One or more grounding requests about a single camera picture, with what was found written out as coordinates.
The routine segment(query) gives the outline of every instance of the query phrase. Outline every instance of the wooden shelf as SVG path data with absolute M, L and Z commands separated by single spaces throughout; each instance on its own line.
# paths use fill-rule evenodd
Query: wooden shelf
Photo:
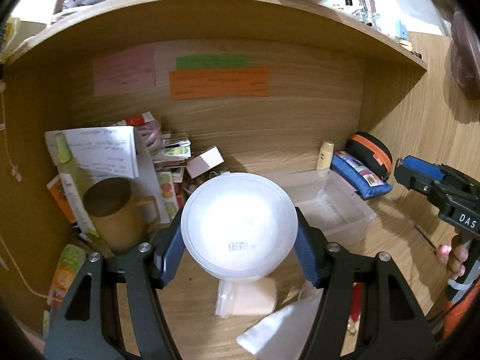
M 180 39 L 283 42 L 423 70 L 427 66 L 372 28 L 303 0 L 109 0 L 26 40 L 7 64 L 48 65 L 136 44 Z

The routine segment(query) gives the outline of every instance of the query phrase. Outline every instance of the pink sticky note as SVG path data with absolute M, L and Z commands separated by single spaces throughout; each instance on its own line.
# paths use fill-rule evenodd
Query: pink sticky note
M 154 44 L 142 44 L 93 61 L 94 96 L 155 86 Z

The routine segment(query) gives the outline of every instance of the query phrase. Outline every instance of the blue gripper pad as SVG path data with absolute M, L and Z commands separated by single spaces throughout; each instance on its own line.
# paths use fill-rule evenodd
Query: blue gripper pad
M 170 242 L 169 248 L 166 250 L 165 256 L 163 257 L 163 271 L 160 279 L 164 286 L 175 278 L 184 251 L 185 243 L 183 242 L 182 230 L 180 226 L 178 226 Z
M 443 180 L 445 177 L 445 174 L 438 168 L 438 166 L 411 155 L 408 155 L 403 159 L 403 164 L 414 171 L 423 173 L 424 175 L 430 176 L 432 179 L 438 181 Z
M 308 237 L 305 233 L 302 223 L 306 220 L 298 207 L 295 207 L 298 215 L 298 232 L 297 239 L 295 240 L 294 248 L 300 262 L 301 270 L 305 278 L 310 281 L 314 286 L 319 282 L 320 278 L 317 273 L 317 258 L 315 257 L 314 250 L 308 241 Z

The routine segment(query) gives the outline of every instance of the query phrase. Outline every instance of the bottle cap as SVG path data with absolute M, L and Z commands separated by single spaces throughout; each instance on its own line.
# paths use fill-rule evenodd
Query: bottle cap
M 323 144 L 322 144 L 322 150 L 325 150 L 326 152 L 333 152 L 333 147 L 334 147 L 334 144 L 333 142 L 329 141 L 329 140 L 324 140 L 323 141 Z
M 71 152 L 70 148 L 68 147 L 65 135 L 63 135 L 63 133 L 58 133 L 57 135 L 55 135 L 55 140 L 57 141 L 58 160 L 62 164 L 69 162 L 71 160 Z

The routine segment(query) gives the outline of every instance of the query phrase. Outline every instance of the white cloth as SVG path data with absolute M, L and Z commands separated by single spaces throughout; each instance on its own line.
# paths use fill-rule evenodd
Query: white cloth
M 263 318 L 237 337 L 237 343 L 259 360 L 295 360 L 302 354 L 317 314 L 322 291 Z

